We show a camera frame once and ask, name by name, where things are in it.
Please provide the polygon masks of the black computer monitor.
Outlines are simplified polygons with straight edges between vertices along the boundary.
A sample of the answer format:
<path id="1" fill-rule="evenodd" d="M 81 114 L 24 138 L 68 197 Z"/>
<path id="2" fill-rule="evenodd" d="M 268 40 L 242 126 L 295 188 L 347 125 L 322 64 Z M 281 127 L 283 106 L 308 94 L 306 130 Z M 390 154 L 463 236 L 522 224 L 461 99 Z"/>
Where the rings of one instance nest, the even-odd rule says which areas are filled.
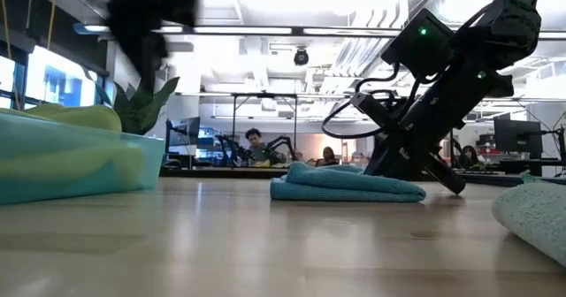
<path id="1" fill-rule="evenodd" d="M 184 118 L 166 122 L 169 146 L 190 146 L 198 143 L 200 118 Z"/>
<path id="2" fill-rule="evenodd" d="M 543 148 L 540 122 L 495 119 L 493 123 L 497 150 L 528 153 L 530 158 L 541 158 Z"/>

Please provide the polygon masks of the lime green microfiber towel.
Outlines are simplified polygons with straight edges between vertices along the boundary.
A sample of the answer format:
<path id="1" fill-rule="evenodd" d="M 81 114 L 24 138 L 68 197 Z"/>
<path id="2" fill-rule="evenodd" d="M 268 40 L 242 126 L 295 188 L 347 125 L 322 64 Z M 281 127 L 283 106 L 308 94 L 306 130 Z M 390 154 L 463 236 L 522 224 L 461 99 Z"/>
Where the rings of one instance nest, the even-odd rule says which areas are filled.
<path id="1" fill-rule="evenodd" d="M 28 115 L 74 125 L 86 126 L 114 132 L 122 132 L 119 115 L 104 105 L 65 107 L 55 103 L 44 103 L 24 110 Z"/>

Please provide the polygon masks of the blue microfiber towel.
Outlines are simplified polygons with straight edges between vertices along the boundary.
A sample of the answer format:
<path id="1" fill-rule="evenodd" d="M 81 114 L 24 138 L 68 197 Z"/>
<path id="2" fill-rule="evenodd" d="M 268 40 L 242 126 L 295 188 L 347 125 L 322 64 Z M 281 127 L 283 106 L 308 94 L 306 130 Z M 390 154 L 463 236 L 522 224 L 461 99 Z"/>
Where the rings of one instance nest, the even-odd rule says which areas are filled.
<path id="1" fill-rule="evenodd" d="M 354 165 L 294 162 L 287 174 L 271 179 L 270 196 L 307 202 L 421 202 L 426 192 L 408 181 L 365 175 Z"/>

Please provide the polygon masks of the person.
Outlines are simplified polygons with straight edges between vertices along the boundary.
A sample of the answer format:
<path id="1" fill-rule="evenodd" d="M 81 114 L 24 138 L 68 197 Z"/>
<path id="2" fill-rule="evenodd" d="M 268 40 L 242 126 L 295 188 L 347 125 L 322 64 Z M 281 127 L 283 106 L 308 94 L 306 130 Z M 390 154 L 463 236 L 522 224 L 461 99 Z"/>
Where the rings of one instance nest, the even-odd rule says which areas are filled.
<path id="1" fill-rule="evenodd" d="M 336 165 L 339 163 L 340 162 L 337 160 L 333 152 L 333 149 L 331 147 L 324 147 L 323 157 L 316 161 L 315 166 L 321 167 L 321 166 Z"/>
<path id="2" fill-rule="evenodd" d="M 479 160 L 476 150 L 472 146 L 465 146 L 460 151 L 457 163 L 460 168 L 471 171 L 481 171 L 485 168 Z"/>
<path id="3" fill-rule="evenodd" d="M 245 137 L 249 142 L 249 151 L 253 157 L 252 164 L 284 164 L 287 158 L 279 153 L 278 151 L 271 151 L 266 147 L 266 144 L 262 142 L 261 132 L 256 128 L 250 128 L 246 133 Z"/>

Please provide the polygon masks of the green succulent plant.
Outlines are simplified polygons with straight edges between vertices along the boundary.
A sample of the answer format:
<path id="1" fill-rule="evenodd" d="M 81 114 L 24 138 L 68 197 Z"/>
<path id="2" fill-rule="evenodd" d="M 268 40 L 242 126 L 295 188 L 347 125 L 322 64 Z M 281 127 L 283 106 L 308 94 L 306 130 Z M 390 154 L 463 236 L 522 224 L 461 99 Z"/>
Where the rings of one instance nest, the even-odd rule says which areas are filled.
<path id="1" fill-rule="evenodd" d="M 131 97 L 126 95 L 122 87 L 116 85 L 113 102 L 103 88 L 96 86 L 96 93 L 118 114 L 124 133 L 144 135 L 156 124 L 161 108 L 175 91 L 179 80 L 179 77 L 175 77 L 166 81 L 155 94 L 139 86 Z"/>

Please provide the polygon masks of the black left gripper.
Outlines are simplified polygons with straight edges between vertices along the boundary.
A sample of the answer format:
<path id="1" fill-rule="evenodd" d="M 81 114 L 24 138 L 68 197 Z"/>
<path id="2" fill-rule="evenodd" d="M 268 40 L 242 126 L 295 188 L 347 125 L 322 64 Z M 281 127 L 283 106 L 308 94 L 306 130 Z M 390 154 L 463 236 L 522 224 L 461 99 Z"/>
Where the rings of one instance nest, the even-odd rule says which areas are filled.
<path id="1" fill-rule="evenodd" d="M 198 0 L 108 0 L 106 23 L 139 74 L 139 88 L 153 92 L 156 71 L 168 58 L 165 38 L 152 31 L 164 21 L 194 27 Z"/>

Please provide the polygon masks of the pale green microfiber towel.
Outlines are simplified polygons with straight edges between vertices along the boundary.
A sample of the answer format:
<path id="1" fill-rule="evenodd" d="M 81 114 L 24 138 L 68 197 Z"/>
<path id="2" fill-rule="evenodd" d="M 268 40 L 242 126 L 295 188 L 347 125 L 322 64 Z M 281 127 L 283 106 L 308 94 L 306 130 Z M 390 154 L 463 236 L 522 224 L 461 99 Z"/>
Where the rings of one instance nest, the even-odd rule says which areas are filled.
<path id="1" fill-rule="evenodd" d="M 492 204 L 495 220 L 566 268 L 566 185 L 520 174 L 521 184 Z"/>

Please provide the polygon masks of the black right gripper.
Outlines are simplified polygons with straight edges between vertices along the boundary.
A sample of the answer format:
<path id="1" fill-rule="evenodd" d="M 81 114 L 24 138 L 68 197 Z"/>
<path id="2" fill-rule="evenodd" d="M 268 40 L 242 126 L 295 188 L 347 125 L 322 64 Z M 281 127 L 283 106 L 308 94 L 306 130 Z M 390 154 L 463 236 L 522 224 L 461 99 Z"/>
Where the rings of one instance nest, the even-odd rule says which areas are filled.
<path id="1" fill-rule="evenodd" d="M 481 62 L 451 65 L 403 117 L 407 98 L 375 98 L 359 92 L 351 103 L 379 128 L 364 174 L 410 180 L 426 171 L 454 194 L 466 183 L 440 159 L 439 142 L 485 97 L 513 95 L 510 75 Z"/>

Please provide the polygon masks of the long ceiling light fixture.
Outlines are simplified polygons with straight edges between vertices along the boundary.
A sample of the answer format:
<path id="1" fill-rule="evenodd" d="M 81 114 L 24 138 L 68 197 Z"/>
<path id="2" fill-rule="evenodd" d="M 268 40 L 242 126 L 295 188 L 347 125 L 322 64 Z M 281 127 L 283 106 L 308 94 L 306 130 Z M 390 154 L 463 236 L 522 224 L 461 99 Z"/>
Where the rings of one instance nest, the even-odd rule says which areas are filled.
<path id="1" fill-rule="evenodd" d="M 338 28 L 338 27 L 304 27 L 305 35 L 318 35 L 319 37 L 355 37 L 355 38 L 395 38 L 401 29 L 398 28 Z M 541 41 L 566 41 L 566 31 L 541 32 Z"/>
<path id="2" fill-rule="evenodd" d="M 77 34 L 108 34 L 110 29 L 107 26 L 74 24 L 73 29 Z M 257 35 L 289 35 L 293 33 L 292 27 L 246 27 L 246 26 L 226 26 L 226 27 L 187 27 L 181 25 L 162 26 L 154 29 L 160 34 L 257 34 Z"/>

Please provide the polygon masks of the black metal table frame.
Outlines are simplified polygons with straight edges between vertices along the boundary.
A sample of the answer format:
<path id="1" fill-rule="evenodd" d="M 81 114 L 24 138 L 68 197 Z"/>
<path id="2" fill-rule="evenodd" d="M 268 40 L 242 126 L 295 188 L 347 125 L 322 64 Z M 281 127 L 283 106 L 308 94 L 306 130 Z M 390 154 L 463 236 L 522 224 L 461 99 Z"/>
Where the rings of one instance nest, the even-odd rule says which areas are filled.
<path id="1" fill-rule="evenodd" d="M 207 179 L 272 179 L 287 174 L 287 169 L 253 169 L 253 168 L 215 168 L 205 167 L 200 170 L 183 170 L 161 168 L 160 177 L 167 178 L 207 178 Z M 517 175 L 483 175 L 459 173 L 463 180 L 470 184 L 495 187 L 515 187 L 523 184 Z"/>

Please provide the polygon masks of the black metal rig frame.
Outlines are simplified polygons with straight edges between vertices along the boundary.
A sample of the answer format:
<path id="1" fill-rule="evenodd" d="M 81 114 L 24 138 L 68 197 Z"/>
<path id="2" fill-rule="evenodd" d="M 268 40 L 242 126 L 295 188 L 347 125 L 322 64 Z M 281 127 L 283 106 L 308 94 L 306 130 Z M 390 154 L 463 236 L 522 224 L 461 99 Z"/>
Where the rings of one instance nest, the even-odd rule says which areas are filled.
<path id="1" fill-rule="evenodd" d="M 294 145 L 294 149 L 296 148 L 296 129 L 297 129 L 297 107 L 298 107 L 298 95 L 297 94 L 274 94 L 274 93 L 267 93 L 267 92 L 257 92 L 257 93 L 232 93 L 233 97 L 233 115 L 232 115 L 232 135 L 235 135 L 235 127 L 236 127 L 236 119 L 237 110 L 243 105 L 250 97 L 258 98 L 258 99 L 272 99 L 273 101 L 277 99 L 282 99 L 285 101 L 293 110 L 292 115 L 290 117 L 256 117 L 256 116 L 246 116 L 244 119 L 251 119 L 251 120 L 293 120 L 294 121 L 294 141 L 292 144 Z"/>

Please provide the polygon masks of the large glass window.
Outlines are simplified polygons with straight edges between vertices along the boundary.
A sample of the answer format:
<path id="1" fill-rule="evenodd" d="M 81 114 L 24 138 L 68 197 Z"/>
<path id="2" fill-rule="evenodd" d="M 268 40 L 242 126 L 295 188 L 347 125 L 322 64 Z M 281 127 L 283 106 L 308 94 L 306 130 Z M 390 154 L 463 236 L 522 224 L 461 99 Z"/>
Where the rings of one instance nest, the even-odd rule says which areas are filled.
<path id="1" fill-rule="evenodd" d="M 0 44 L 0 107 L 27 110 L 42 103 L 65 107 L 99 103 L 106 78 L 43 47 L 26 53 Z"/>

